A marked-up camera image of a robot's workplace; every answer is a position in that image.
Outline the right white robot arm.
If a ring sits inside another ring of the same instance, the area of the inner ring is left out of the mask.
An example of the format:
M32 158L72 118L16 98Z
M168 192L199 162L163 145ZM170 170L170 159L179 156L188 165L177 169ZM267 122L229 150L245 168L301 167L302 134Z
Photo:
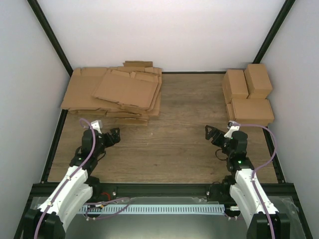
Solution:
M247 157L248 135L240 130L240 124L229 121L228 131L205 126L205 138L219 148L226 157L226 176L221 194L228 201L234 200L247 225L248 239L288 239L291 223L286 214L270 201L263 190L256 169Z

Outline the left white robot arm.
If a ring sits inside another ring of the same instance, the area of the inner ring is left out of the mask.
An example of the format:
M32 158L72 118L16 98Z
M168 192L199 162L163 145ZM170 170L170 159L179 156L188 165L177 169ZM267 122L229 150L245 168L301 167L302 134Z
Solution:
M66 175L48 199L24 216L24 239L63 239L73 218L86 202L102 195L100 180L91 174L106 154L106 148L119 143L120 129L102 133L99 127L87 129L81 146L75 150Z

